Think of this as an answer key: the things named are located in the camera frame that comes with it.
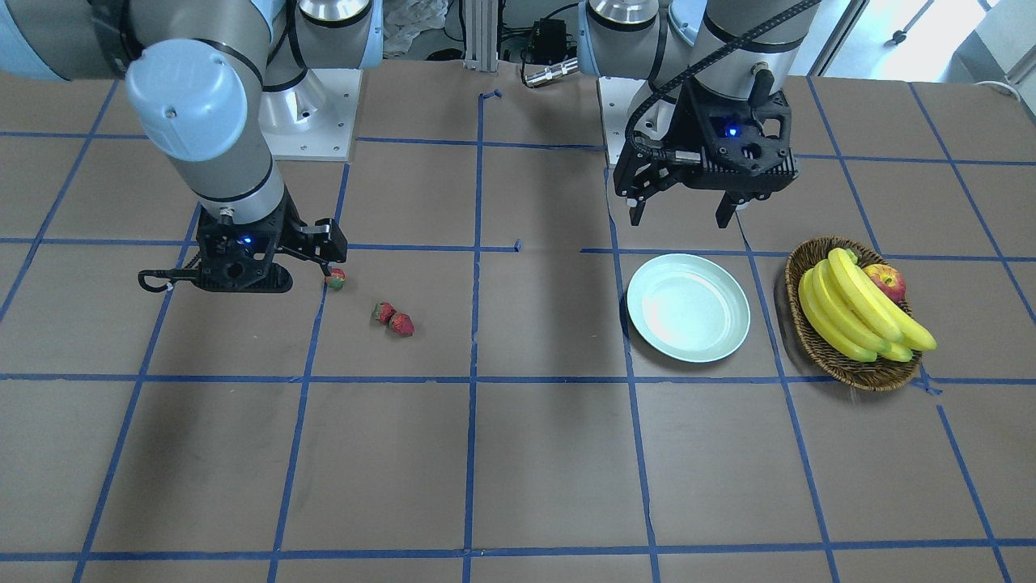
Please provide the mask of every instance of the light blue joint cap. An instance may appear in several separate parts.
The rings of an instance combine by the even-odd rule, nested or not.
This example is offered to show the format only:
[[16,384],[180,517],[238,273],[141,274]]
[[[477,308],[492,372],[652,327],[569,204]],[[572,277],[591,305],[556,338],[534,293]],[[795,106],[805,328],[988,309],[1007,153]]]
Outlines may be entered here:
[[29,79],[64,81],[60,75],[47,66],[25,39],[4,0],[0,0],[0,68]]
[[706,13],[706,0],[672,0],[669,4],[669,22],[677,34],[690,46],[698,37],[701,17]]
[[151,45],[126,71],[126,94],[154,145],[185,162],[211,159],[244,129],[244,85],[226,56],[199,40]]
[[270,41],[274,40],[274,19],[284,9],[284,2],[285,0],[252,0],[252,4],[262,13],[262,18],[266,19]]
[[597,68],[597,59],[594,58],[594,43],[589,39],[589,17],[586,14],[586,0],[580,0],[576,10],[579,11],[579,39],[577,40],[576,56],[579,58],[579,70],[594,77],[601,77],[601,70]]
[[374,6],[371,7],[371,28],[367,34],[367,48],[364,49],[364,57],[359,60],[359,68],[373,68],[381,64],[384,54],[384,22],[381,10],[381,0],[371,0]]

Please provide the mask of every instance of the white cable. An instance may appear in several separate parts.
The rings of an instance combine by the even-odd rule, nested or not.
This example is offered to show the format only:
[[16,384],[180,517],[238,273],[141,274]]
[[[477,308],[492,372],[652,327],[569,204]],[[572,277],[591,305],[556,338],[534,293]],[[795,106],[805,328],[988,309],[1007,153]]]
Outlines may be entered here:
[[1013,95],[1014,98],[1018,100],[1018,103],[1021,103],[1021,94],[1018,93],[1017,89],[1008,85],[1007,83],[1003,83],[1001,81],[979,81],[978,83],[975,84],[985,85],[987,87],[994,87],[995,89],[997,89],[998,93],[1003,93],[1005,95]]

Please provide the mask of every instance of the plastic bag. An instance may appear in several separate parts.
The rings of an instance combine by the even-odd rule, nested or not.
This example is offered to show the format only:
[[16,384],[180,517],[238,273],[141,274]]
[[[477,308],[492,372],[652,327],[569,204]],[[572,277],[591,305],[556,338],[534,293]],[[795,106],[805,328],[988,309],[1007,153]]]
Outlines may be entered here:
[[384,0],[384,56],[398,57],[410,50],[419,34],[447,23],[447,0]]

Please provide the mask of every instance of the bunch of bananas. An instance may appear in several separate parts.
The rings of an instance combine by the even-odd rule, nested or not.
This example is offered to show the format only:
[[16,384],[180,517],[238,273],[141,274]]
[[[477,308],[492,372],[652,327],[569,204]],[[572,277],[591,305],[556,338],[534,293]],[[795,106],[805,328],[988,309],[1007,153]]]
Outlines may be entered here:
[[936,349],[931,334],[890,300],[859,265],[835,247],[802,275],[799,302],[816,333],[858,362],[881,356],[909,362],[914,351]]

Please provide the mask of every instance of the brown basket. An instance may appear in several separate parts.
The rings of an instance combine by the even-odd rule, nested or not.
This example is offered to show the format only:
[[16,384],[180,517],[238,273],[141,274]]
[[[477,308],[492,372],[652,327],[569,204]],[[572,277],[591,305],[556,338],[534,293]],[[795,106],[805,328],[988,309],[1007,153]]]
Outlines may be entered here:
[[[811,238],[793,251],[787,258],[787,264],[784,265],[784,285],[787,289],[792,320],[795,323],[795,331],[799,342],[813,362],[851,387],[865,391],[898,389],[917,376],[918,369],[921,367],[921,353],[914,351],[914,358],[910,362],[894,362],[882,357],[877,357],[874,362],[857,362],[831,348],[831,345],[813,330],[809,321],[806,320],[806,315],[802,312],[802,307],[799,304],[799,280],[809,267],[827,257],[828,252],[835,246],[855,250],[860,255],[858,264],[861,267],[873,263],[889,264],[874,250],[841,236]],[[899,308],[908,315],[913,316],[910,304],[905,300],[899,302]]]

